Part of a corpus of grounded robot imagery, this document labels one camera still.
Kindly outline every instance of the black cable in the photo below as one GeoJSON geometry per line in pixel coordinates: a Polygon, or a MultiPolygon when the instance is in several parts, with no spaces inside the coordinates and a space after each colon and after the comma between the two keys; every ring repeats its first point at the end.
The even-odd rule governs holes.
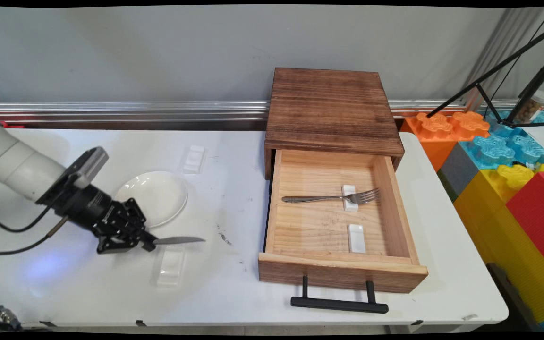
{"type": "Polygon", "coordinates": [[[0,252],[0,255],[18,254],[18,253],[21,253],[21,252],[25,252],[25,251],[27,251],[29,249],[35,248],[36,246],[43,243],[46,239],[48,239],[48,238],[52,237],[54,234],[56,234],[56,232],[58,232],[58,230],[60,228],[62,228],[63,224],[65,224],[67,221],[68,221],[68,216],[63,217],[62,220],[60,220],[58,223],[56,223],[54,228],[52,228],[47,234],[45,234],[45,236],[42,239],[40,239],[39,241],[33,243],[32,245],[30,245],[28,247],[24,247],[22,249],[9,250],[7,252],[0,252]]]}
{"type": "Polygon", "coordinates": [[[46,213],[51,209],[51,207],[54,205],[54,203],[56,202],[56,200],[58,198],[60,198],[60,196],[62,195],[64,191],[61,190],[60,193],[58,195],[56,195],[56,197],[54,197],[54,199],[51,201],[50,204],[48,204],[48,206],[45,208],[45,210],[39,215],[37,216],[37,218],[35,218],[35,220],[33,222],[31,222],[31,224],[29,224],[28,226],[24,227],[24,228],[20,228],[19,230],[18,229],[12,229],[8,226],[6,226],[5,224],[3,224],[2,222],[0,222],[0,227],[3,228],[4,230],[7,230],[9,232],[24,232],[24,231],[27,231],[29,230],[30,228],[34,227],[35,224],[37,224],[37,222],[41,221],[41,219],[43,218],[43,216],[46,215],[46,213]]]}
{"type": "Polygon", "coordinates": [[[25,252],[27,250],[33,249],[36,246],[40,245],[41,243],[43,243],[49,237],[50,237],[49,235],[45,235],[42,239],[40,239],[39,241],[33,243],[32,245],[30,245],[28,247],[24,247],[22,249],[17,249],[17,250],[9,250],[7,252],[0,252],[0,255],[12,255],[12,254],[18,254],[18,253],[21,253],[21,252],[25,252]]]}
{"type": "MultiPolygon", "coordinates": [[[[538,33],[538,30],[540,30],[540,28],[543,26],[544,24],[544,19],[543,21],[540,23],[540,25],[538,26],[537,30],[535,31],[535,34],[533,34],[533,36],[530,38],[530,40],[528,41],[529,43],[535,38],[536,34],[538,33]]],[[[497,92],[499,91],[499,88],[501,87],[501,85],[503,84],[503,82],[505,82],[505,79],[507,79],[507,76],[509,76],[509,73],[511,72],[511,69],[513,69],[514,66],[516,66],[516,62],[518,62],[518,60],[520,60],[520,56],[518,56],[518,58],[516,58],[516,60],[514,60],[513,64],[511,65],[511,67],[509,68],[509,70],[507,71],[507,74],[505,74],[505,77],[503,77],[503,80],[501,80],[501,83],[499,84],[499,86],[497,86],[496,90],[494,91],[494,93],[492,94],[492,97],[490,97],[490,101],[492,102],[493,99],[494,99],[494,95],[497,94],[497,92]]],[[[486,103],[486,110],[484,110],[484,120],[486,121],[486,113],[488,112],[488,103],[486,103]]]]}
{"type": "Polygon", "coordinates": [[[0,330],[2,331],[6,331],[6,332],[52,332],[51,329],[48,329],[48,328],[34,328],[34,329],[22,329],[22,326],[21,325],[18,325],[16,328],[13,327],[11,324],[9,323],[5,323],[3,321],[0,321],[0,330]]]}

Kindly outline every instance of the knife blade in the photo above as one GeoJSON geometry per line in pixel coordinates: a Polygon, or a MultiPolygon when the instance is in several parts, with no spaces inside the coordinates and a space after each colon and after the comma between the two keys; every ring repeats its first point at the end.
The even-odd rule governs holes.
{"type": "Polygon", "coordinates": [[[153,241],[153,245],[179,245],[181,243],[205,242],[204,239],[194,236],[174,236],[167,238],[158,238],[153,241]]]}

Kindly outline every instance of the wooden top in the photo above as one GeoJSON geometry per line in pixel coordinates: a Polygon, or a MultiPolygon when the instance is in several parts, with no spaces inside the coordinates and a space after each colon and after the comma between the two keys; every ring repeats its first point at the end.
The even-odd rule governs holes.
{"type": "Polygon", "coordinates": [[[379,74],[276,68],[265,148],[402,156],[379,74]]]}

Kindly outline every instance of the gray wall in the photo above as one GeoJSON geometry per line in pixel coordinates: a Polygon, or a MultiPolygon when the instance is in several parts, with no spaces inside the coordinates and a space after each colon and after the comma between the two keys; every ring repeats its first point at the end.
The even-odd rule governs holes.
{"type": "MultiPolygon", "coordinates": [[[[538,28],[538,26],[541,24],[541,22],[544,19],[544,11],[541,13],[541,15],[538,17],[537,21],[531,23],[531,28],[529,30],[529,33],[527,36],[522,39],[522,43],[520,47],[523,47],[523,45],[526,45],[530,38],[535,34],[535,30],[538,28]]],[[[538,30],[537,36],[544,32],[544,24],[538,30]]],[[[505,82],[499,88],[499,91],[497,91],[497,95],[495,98],[497,99],[515,99],[520,95],[520,92],[522,92],[523,88],[528,84],[528,82],[533,79],[533,77],[536,75],[538,70],[544,65],[544,40],[538,43],[536,46],[522,54],[522,57],[518,62],[516,63],[516,66],[512,69],[511,73],[509,73],[509,76],[507,76],[507,79],[505,79],[505,82]]],[[[499,78],[499,82],[503,77],[505,76],[505,73],[507,73],[507,70],[511,67],[511,64],[509,64],[505,69],[503,69],[501,77],[499,78]]],[[[544,83],[540,87],[539,90],[544,91],[544,83]]]]}
{"type": "Polygon", "coordinates": [[[269,99],[274,67],[378,71],[389,99],[447,98],[503,11],[0,7],[0,102],[269,99]]]}

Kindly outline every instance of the black handle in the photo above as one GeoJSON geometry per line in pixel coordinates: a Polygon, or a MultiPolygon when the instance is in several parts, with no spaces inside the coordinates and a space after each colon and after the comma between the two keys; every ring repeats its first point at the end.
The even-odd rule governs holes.
{"type": "Polygon", "coordinates": [[[349,310],[352,312],[368,312],[380,314],[387,313],[387,311],[389,310],[387,304],[378,304],[375,302],[375,286],[373,286],[373,281],[371,280],[368,280],[366,282],[366,294],[369,297],[369,302],[367,303],[329,299],[312,299],[311,297],[308,297],[308,276],[304,276],[302,297],[291,297],[291,306],[333,310],[349,310]]]}

